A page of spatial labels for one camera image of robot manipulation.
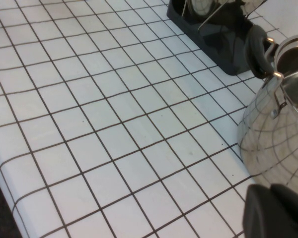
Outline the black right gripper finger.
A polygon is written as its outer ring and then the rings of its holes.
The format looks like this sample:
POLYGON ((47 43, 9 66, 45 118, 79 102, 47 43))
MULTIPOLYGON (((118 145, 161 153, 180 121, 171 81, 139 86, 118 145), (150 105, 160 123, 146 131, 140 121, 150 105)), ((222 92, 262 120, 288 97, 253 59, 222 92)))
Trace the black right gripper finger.
POLYGON ((298 238, 298 194, 282 184, 252 184, 242 221, 246 238, 298 238))

